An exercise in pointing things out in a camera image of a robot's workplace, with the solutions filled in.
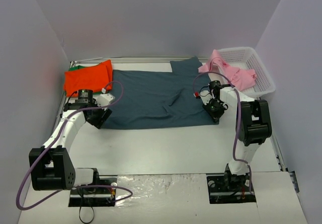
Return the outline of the blue t shirt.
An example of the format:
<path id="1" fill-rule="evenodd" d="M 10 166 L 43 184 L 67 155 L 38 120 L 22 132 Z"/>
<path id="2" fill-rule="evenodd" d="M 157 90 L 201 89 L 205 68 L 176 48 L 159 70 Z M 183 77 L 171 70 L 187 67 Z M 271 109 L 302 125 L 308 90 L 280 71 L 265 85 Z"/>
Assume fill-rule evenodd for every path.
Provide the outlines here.
<path id="1" fill-rule="evenodd" d="M 115 70 L 111 94 L 122 99 L 111 107 L 104 129 L 153 129 L 213 125 L 194 91 L 208 85 L 208 76 L 195 77 L 198 58 L 171 61 L 172 72 Z"/>

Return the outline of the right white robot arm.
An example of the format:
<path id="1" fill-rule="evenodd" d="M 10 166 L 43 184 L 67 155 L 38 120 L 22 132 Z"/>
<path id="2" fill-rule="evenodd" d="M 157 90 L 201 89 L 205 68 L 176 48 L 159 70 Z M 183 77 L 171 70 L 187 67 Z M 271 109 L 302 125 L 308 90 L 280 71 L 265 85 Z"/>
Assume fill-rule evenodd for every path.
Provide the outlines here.
<path id="1" fill-rule="evenodd" d="M 200 93 L 202 107 L 215 123 L 226 110 L 236 110 L 232 160 L 226 165 L 223 184 L 235 190 L 250 179 L 250 163 L 259 147 L 272 135 L 268 102 L 251 98 L 230 85 L 212 81 Z"/>

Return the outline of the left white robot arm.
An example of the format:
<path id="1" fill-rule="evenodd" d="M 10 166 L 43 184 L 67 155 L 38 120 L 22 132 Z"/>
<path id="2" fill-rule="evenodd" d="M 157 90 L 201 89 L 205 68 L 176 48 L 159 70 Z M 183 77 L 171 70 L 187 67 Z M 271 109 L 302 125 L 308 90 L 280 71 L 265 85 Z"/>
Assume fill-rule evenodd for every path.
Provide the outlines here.
<path id="1" fill-rule="evenodd" d="M 36 191 L 70 190 L 82 186 L 90 193 L 100 190 L 101 179 L 95 168 L 76 168 L 69 151 L 79 130 L 86 123 L 100 129 L 112 111 L 115 101 L 109 93 L 96 98 L 91 90 L 79 90 L 72 103 L 66 103 L 60 122 L 50 138 L 29 153 L 32 186 Z"/>

